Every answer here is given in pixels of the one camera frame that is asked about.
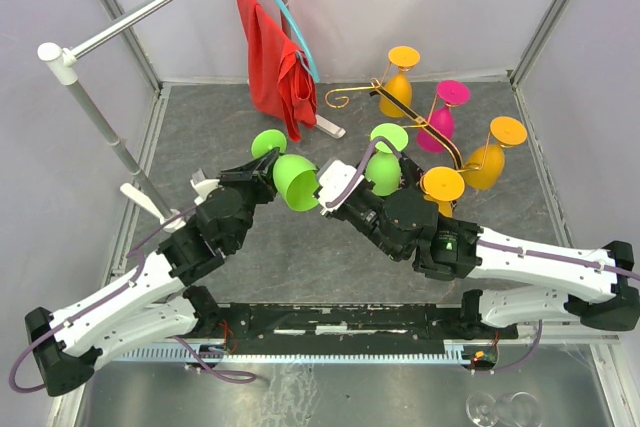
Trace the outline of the green wine glass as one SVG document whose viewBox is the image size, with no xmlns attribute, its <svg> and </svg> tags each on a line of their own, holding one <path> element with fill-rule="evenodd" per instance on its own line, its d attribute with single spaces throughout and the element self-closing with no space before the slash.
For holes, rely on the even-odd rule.
<svg viewBox="0 0 640 427">
<path fill-rule="evenodd" d="M 384 137 L 388 139 L 398 152 L 402 152 L 409 142 L 407 131 L 393 123 L 382 123 L 376 126 L 370 134 L 370 139 Z M 374 184 L 373 193 L 378 196 L 388 196 L 399 188 L 401 182 L 401 168 L 398 158 L 385 142 L 378 142 L 375 153 L 371 156 L 365 177 Z"/>
<path fill-rule="evenodd" d="M 306 212 L 318 206 L 314 196 L 319 188 L 316 178 L 318 168 L 306 157 L 286 152 L 287 138 L 278 129 L 267 129 L 258 134 L 251 144 L 251 154 L 258 158 L 273 149 L 278 157 L 272 170 L 274 185 L 286 202 L 296 212 Z"/>
</svg>

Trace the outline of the orange wine glass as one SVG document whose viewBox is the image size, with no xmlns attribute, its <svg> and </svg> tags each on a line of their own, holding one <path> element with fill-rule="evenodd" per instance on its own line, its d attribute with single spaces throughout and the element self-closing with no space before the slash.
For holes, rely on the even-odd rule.
<svg viewBox="0 0 640 427">
<path fill-rule="evenodd" d="M 466 184 L 456 170 L 437 166 L 422 175 L 420 187 L 426 200 L 435 202 L 442 215 L 452 217 L 454 203 L 464 194 Z"/>
<path fill-rule="evenodd" d="M 413 98 L 413 88 L 407 73 L 420 61 L 420 53 L 413 47 L 400 45 L 393 47 L 388 52 L 389 65 L 386 72 L 392 66 L 397 68 L 397 72 L 385 83 L 384 88 L 405 106 L 410 107 Z M 382 96 L 379 102 L 380 111 L 390 118 L 401 118 L 404 112 L 392 101 Z"/>
<path fill-rule="evenodd" d="M 505 150 L 521 145 L 527 136 L 521 121 L 509 116 L 494 118 L 485 144 L 474 151 L 464 165 L 461 175 L 465 183 L 477 190 L 491 189 L 505 168 Z"/>
</svg>

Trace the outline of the pink wine glass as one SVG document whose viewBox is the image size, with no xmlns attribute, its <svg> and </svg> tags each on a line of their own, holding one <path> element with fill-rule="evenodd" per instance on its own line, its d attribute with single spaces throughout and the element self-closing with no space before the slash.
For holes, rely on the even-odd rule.
<svg viewBox="0 0 640 427">
<path fill-rule="evenodd" d="M 465 104 L 470 98 L 471 91 L 466 84 L 451 79 L 439 82 L 432 109 L 427 117 L 429 125 L 438 130 L 447 140 L 451 140 L 455 130 L 452 108 Z M 435 137 L 423 129 L 418 131 L 416 140 L 425 151 L 439 153 L 445 150 Z"/>
</svg>

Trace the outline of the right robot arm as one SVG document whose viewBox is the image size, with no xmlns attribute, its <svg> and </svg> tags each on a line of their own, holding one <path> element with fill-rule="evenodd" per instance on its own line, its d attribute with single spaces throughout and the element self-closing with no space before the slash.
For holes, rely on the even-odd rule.
<svg viewBox="0 0 640 427">
<path fill-rule="evenodd" d="M 443 216 L 414 188 L 379 197 L 362 182 L 344 198 L 328 186 L 315 195 L 323 216 L 350 223 L 391 260 L 409 260 L 427 278 L 515 283 L 464 294 L 457 323 L 468 337 L 525 321 L 578 321 L 611 332 L 638 325 L 639 291 L 629 283 L 633 249 L 626 242 L 588 250 L 515 238 Z"/>
</svg>

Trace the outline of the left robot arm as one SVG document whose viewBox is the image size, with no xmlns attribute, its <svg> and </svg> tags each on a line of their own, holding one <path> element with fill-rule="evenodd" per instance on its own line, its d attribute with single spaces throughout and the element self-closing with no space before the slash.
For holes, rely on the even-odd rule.
<svg viewBox="0 0 640 427">
<path fill-rule="evenodd" d="M 178 228 L 155 251 L 129 252 L 135 266 L 127 274 L 67 307 L 29 312 L 26 351 L 41 390 L 67 394 L 113 358 L 157 339 L 215 334 L 219 307 L 197 282 L 242 248 L 257 206 L 274 200 L 281 153 L 273 147 L 210 180 L 200 203 L 176 215 Z"/>
</svg>

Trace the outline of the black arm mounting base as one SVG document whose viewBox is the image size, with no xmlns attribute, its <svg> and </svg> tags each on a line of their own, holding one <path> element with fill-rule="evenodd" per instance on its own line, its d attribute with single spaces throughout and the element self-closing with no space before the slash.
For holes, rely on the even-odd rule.
<svg viewBox="0 0 640 427">
<path fill-rule="evenodd" d="M 230 340 L 237 355 L 441 354 L 449 340 L 514 340 L 517 327 L 483 324 L 475 307 L 433 303 L 213 303 L 196 301 L 196 326 L 182 339 Z"/>
</svg>

